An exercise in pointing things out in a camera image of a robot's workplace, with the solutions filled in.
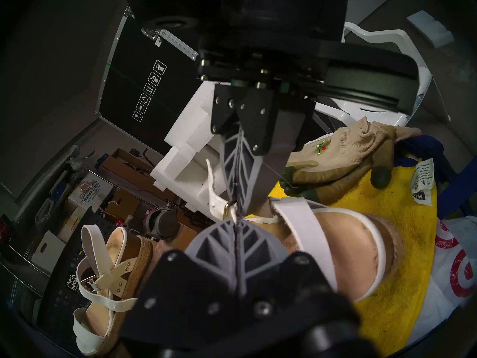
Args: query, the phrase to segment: yellow cloth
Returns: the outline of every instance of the yellow cloth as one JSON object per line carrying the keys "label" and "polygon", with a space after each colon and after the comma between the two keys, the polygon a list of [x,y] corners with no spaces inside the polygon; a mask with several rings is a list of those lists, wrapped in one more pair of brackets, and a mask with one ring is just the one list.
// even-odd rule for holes
{"label": "yellow cloth", "polygon": [[[431,207],[416,203],[409,187],[414,170],[395,167],[391,183],[383,190],[371,185],[368,172],[358,185],[330,205],[386,218],[403,238],[405,253],[397,272],[371,296],[355,304],[362,318],[361,334],[372,340],[383,356],[406,346],[426,295],[434,257],[435,185]],[[286,195],[277,184],[270,196]]]}

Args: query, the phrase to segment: gray wall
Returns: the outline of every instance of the gray wall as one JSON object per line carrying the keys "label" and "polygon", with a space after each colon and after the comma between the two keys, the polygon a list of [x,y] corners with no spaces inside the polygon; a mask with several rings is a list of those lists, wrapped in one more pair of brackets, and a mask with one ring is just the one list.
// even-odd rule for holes
{"label": "gray wall", "polygon": [[125,0],[37,0],[7,40],[0,59],[0,182],[11,195],[2,201],[18,198],[96,119],[99,84],[125,6]]}

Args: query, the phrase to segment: gardening glove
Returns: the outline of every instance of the gardening glove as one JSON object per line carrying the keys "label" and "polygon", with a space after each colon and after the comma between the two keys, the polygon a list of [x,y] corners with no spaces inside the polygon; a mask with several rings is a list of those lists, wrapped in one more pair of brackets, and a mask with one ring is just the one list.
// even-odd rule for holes
{"label": "gardening glove", "polygon": [[292,153],[280,185],[288,196],[300,195],[328,205],[372,169],[372,185],[383,189],[391,181],[394,143],[420,133],[417,128],[369,123],[363,118]]}

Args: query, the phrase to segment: plastic bag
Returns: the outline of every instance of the plastic bag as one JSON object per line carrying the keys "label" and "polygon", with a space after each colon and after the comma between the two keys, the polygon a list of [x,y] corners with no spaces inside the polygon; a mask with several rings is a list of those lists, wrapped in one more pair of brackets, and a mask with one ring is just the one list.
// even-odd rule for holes
{"label": "plastic bag", "polygon": [[477,270],[477,218],[438,221],[434,260],[426,296],[408,345],[442,321],[474,292]]}

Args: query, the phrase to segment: white cardboard box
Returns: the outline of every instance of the white cardboard box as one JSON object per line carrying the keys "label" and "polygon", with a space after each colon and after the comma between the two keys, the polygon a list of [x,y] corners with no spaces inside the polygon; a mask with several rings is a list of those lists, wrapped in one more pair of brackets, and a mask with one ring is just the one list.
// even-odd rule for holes
{"label": "white cardboard box", "polygon": [[91,206],[96,213],[113,187],[111,183],[89,172],[68,196],[68,202],[85,210]]}
{"label": "white cardboard box", "polygon": [[53,235],[50,231],[47,231],[35,253],[31,256],[31,262],[45,272],[51,274],[63,248],[63,241]]}

